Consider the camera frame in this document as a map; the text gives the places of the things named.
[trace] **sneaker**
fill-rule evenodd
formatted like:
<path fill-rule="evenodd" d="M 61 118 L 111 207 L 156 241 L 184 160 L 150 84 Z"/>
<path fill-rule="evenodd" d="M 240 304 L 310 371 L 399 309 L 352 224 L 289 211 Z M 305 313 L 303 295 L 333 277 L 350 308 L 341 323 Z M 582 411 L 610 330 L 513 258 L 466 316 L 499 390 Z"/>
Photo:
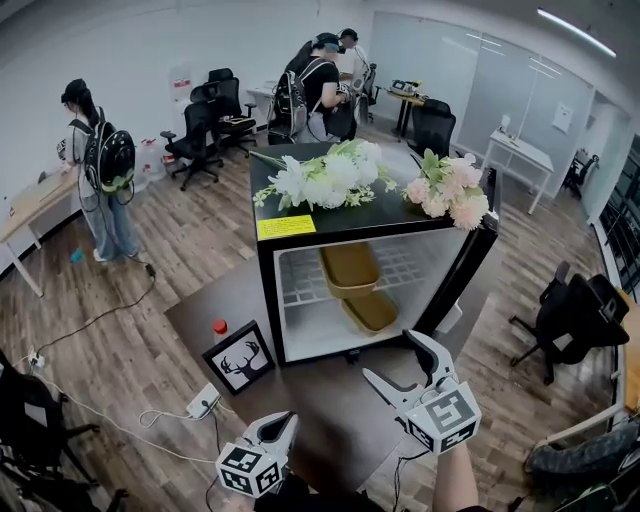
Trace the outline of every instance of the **sneaker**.
<path fill-rule="evenodd" d="M 96 260 L 98 263 L 105 263 L 109 261 L 100 257 L 100 255 L 98 254 L 98 249 L 93 250 L 93 259 Z"/>

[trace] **yellow label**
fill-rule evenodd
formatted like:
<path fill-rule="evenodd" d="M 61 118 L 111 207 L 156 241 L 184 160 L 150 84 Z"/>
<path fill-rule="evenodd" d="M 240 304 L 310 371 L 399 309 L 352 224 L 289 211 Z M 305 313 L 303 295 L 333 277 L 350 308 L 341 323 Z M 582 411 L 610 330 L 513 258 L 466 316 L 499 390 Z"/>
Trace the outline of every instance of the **yellow label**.
<path fill-rule="evenodd" d="M 311 215 L 298 215 L 296 217 L 282 217 L 280 219 L 258 221 L 259 240 L 315 232 L 316 227 L 313 225 Z"/>

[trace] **fridge top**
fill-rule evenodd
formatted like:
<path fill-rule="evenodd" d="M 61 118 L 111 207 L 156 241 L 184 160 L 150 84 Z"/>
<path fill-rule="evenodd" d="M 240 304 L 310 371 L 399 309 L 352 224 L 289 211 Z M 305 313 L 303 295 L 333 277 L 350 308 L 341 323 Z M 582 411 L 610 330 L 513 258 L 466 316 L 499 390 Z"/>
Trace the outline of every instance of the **fridge top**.
<path fill-rule="evenodd" d="M 275 158 L 290 155 L 297 160 L 309 160 L 326 154 L 330 147 L 330 143 L 292 144 L 259 148 L 258 151 Z M 253 197 L 258 190 L 271 184 L 268 177 L 274 176 L 277 170 L 258 158 L 251 159 L 249 169 Z M 492 185 L 493 183 L 490 180 L 487 187 L 490 190 L 486 191 L 487 195 L 491 196 L 489 197 L 490 204 L 493 203 L 494 195 L 494 187 Z M 278 203 L 280 201 L 278 196 L 268 197 L 263 207 L 258 207 L 254 204 L 256 234 L 258 233 L 258 222 L 267 219 L 310 215 L 315 227 L 315 232 L 312 233 L 262 240 L 258 237 L 258 247 L 266 248 L 268 246 L 272 250 L 291 249 L 308 245 L 323 245 L 453 227 L 453 221 L 448 215 L 436 219 L 427 217 L 418 205 L 405 202 L 397 191 L 385 192 L 385 186 L 380 181 L 375 182 L 371 188 L 376 195 L 375 200 L 358 207 L 341 207 L 334 210 L 315 208 L 311 211 L 308 204 L 304 203 L 298 207 L 278 211 Z M 490 227 L 490 229 L 495 228 L 497 228 L 497 222 Z"/>

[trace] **wire rack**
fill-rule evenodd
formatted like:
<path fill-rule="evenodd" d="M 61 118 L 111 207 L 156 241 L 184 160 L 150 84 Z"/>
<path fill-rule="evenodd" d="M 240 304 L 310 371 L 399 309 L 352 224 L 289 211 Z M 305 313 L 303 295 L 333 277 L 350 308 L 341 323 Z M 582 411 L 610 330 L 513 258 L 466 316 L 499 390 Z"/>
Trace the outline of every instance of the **wire rack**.
<path fill-rule="evenodd" d="M 381 274 L 376 290 L 427 278 L 406 242 L 377 241 L 371 244 L 371 248 Z M 280 274 L 285 308 L 335 299 L 327 287 L 319 249 L 284 253 L 280 257 Z"/>

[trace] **person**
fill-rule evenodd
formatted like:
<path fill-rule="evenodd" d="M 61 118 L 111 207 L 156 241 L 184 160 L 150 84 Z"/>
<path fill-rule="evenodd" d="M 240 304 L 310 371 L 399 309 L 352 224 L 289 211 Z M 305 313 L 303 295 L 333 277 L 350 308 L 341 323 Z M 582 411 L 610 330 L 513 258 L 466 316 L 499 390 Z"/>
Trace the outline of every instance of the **person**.
<path fill-rule="evenodd" d="M 353 140 L 358 129 L 358 120 L 360 119 L 360 96 L 369 74 L 371 67 L 367 60 L 367 54 L 362 46 L 358 44 L 358 33 L 352 28 L 345 28 L 340 33 L 340 42 L 343 48 L 351 50 L 345 52 L 338 59 L 338 69 L 340 70 L 340 81 L 351 86 L 355 92 L 356 107 L 351 129 L 349 133 L 343 137 L 343 140 Z"/>
<path fill-rule="evenodd" d="M 67 85 L 61 100 L 73 118 L 87 127 L 93 129 L 100 122 L 100 115 L 93 103 L 91 91 L 81 78 Z M 111 261 L 120 253 L 135 257 L 138 254 L 138 247 L 126 206 L 122 204 L 126 202 L 126 198 L 122 193 L 107 196 L 101 190 L 96 191 L 87 179 L 82 164 L 88 140 L 89 135 L 85 131 L 69 125 L 61 157 L 65 161 L 63 173 L 76 166 L 80 167 L 78 191 L 82 212 L 96 244 L 93 257 L 98 262 Z"/>
<path fill-rule="evenodd" d="M 337 137 L 327 133 L 324 114 L 349 100 L 346 95 L 338 92 L 340 74 L 335 61 L 338 58 L 339 44 L 335 34 L 328 32 L 319 34 L 312 41 L 305 43 L 285 68 L 285 71 L 293 71 L 299 77 L 304 77 L 304 71 L 310 64 L 318 59 L 327 61 L 327 64 L 319 66 L 303 81 L 309 118 L 306 126 L 298 134 L 297 142 L 338 140 Z"/>
<path fill-rule="evenodd" d="M 478 487 L 466 443 L 460 443 L 438 457 L 436 486 L 429 510 L 433 512 L 488 512 L 479 506 Z M 234 495 L 223 512 L 383 512 L 366 495 L 344 497 L 310 494 L 298 477 L 287 478 L 278 494 L 265 494 L 258 500 Z"/>

